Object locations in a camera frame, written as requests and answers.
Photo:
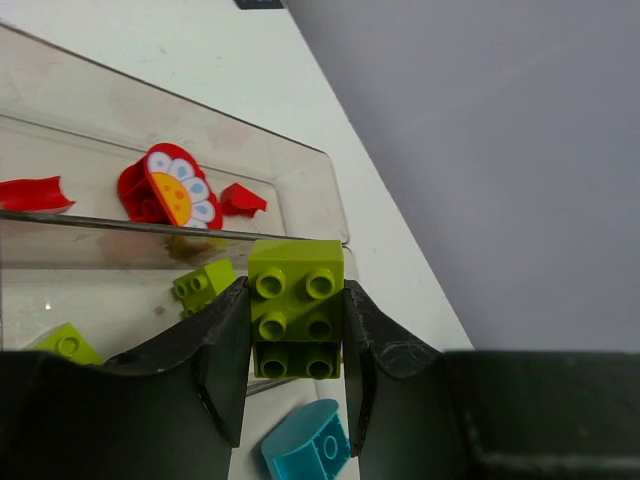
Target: gray wall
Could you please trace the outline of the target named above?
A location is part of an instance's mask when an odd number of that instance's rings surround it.
[[[640,2],[288,3],[476,347],[640,351]]]

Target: green lego brick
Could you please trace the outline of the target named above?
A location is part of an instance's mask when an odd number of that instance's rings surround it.
[[[45,337],[36,340],[26,350],[56,353],[80,365],[101,365],[104,362],[70,323],[65,323]]]
[[[340,377],[340,342],[257,342],[253,356],[256,378]]]
[[[184,317],[199,312],[236,279],[231,260],[225,258],[173,281],[173,291],[182,302]]]
[[[255,375],[338,378],[341,243],[258,240],[249,257],[249,285]]]

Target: red curved piece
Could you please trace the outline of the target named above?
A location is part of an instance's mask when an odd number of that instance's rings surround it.
[[[228,216],[242,215],[253,218],[258,210],[267,211],[267,201],[239,183],[231,184],[224,189],[220,203],[222,211]]]
[[[0,182],[0,206],[5,210],[62,213],[74,203],[62,193],[60,177]]]

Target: lego duplo brick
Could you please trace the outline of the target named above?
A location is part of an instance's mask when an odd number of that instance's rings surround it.
[[[175,279],[173,291],[188,317],[205,308],[235,279],[231,260],[225,258]]]
[[[70,323],[65,323],[37,339],[25,350],[55,353],[80,365],[101,365],[102,357]]]
[[[333,480],[351,458],[338,402],[317,400],[294,410],[262,442],[274,480]]]
[[[249,257],[249,285],[256,376],[338,378],[341,243],[259,240]],[[317,361],[310,364],[310,355]]]

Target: white table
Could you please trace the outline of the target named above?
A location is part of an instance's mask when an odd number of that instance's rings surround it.
[[[438,349],[470,342],[362,143],[285,10],[240,11],[232,0],[30,0],[0,4],[2,21],[99,63],[323,150],[333,159],[360,282],[389,316]],[[286,395],[288,408],[341,384],[276,389],[252,405]],[[267,432],[247,413],[245,431]],[[232,478],[250,447],[234,453]],[[343,478],[355,478],[354,466]]]

